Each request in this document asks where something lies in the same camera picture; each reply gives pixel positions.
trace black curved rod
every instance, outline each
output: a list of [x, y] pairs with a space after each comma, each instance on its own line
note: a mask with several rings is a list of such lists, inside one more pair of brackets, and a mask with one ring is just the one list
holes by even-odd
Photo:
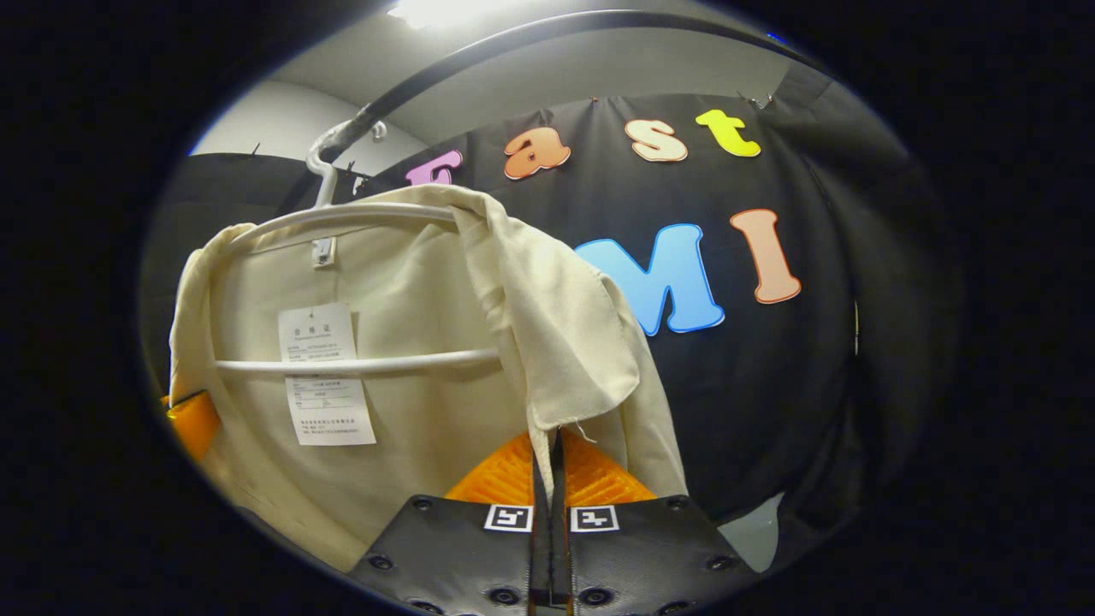
[[832, 74], [831, 71], [816, 60], [776, 45], [766, 38], [695, 18], [626, 9], [570, 13], [530, 22], [487, 36], [482, 40], [476, 40], [466, 47], [449, 54], [445, 58], [412, 74], [358, 112], [354, 119], [343, 127], [342, 130], [332, 135], [320, 150], [320, 159], [333, 162], [338, 155], [349, 149], [355, 141], [368, 132], [379, 119], [388, 116], [388, 114], [429, 88], [466, 68], [471, 68], [506, 51], [542, 40], [577, 34], [579, 32], [620, 27], [664, 27], [713, 34], [774, 51], [822, 73]]

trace foam letter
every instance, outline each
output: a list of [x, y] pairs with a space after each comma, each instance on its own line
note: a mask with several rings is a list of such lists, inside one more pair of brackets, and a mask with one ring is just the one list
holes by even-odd
[[526, 130], [506, 144], [505, 173], [510, 179], [528, 177], [541, 168], [558, 166], [570, 158], [570, 148], [563, 146], [554, 128], [541, 126]]
[[620, 287], [646, 336], [658, 334], [667, 293], [673, 297], [673, 313], [667, 325], [671, 332], [687, 333], [715, 327], [725, 318], [703, 270], [702, 236], [703, 231], [695, 224], [665, 226], [654, 237], [646, 270], [615, 240], [595, 240], [574, 251]]
[[635, 153], [650, 162], [684, 160], [688, 147], [676, 137], [673, 127], [660, 119], [633, 119], [623, 125], [623, 131], [638, 141], [632, 143]]
[[412, 186], [418, 184], [451, 184], [452, 173], [449, 171], [449, 167], [456, 168], [463, 161], [464, 159], [460, 155], [459, 150], [450, 150], [426, 164], [420, 164], [407, 171], [406, 178], [411, 181]]
[[738, 133], [738, 128], [745, 128], [746, 123], [736, 117], [726, 117], [722, 109], [711, 109], [695, 118], [695, 121], [711, 128], [718, 144], [734, 155], [752, 156], [760, 153], [757, 141], [746, 141]]
[[780, 237], [775, 234], [775, 212], [771, 209], [747, 209], [730, 218], [730, 225], [741, 231], [749, 242], [753, 263], [757, 264], [757, 290], [753, 294], [761, 303], [775, 303], [798, 294], [803, 282], [791, 275], [787, 257], [783, 255]]

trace white ceiling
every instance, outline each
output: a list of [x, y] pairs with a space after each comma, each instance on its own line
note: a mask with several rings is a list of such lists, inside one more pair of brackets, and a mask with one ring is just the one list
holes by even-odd
[[[420, 31], [384, 9], [313, 46], [270, 79], [365, 105], [481, 38], [534, 20], [597, 9], [676, 13], [764, 34], [692, 0], [529, 0], [520, 10]], [[710, 34], [664, 28], [590, 32], [484, 61], [430, 88], [385, 119], [433, 144], [527, 111], [588, 96], [740, 92], [762, 98], [780, 83], [789, 62], [772, 51]]]

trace orange plastic part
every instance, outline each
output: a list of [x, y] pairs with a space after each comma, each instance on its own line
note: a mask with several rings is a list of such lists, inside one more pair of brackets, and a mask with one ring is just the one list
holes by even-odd
[[[593, 444], [561, 430], [566, 507], [632, 503], [656, 498]], [[532, 445], [521, 434], [472, 469], [445, 496], [472, 503], [533, 504]]]
[[[162, 403], [164, 407], [168, 406], [166, 398]], [[217, 409], [212, 406], [208, 392], [192, 396], [168, 409], [168, 419], [186, 453], [195, 461], [201, 460], [220, 428], [220, 418], [217, 417]]]

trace blue letter m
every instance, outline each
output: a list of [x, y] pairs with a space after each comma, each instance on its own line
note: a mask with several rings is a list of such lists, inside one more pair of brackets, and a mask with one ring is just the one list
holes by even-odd
[[673, 295], [669, 329], [694, 332], [723, 323], [725, 314], [711, 295], [700, 257], [703, 231], [695, 224], [670, 224], [654, 237], [650, 267], [635, 261], [615, 240], [593, 240], [574, 248], [620, 287], [646, 336], [658, 334], [666, 293]]

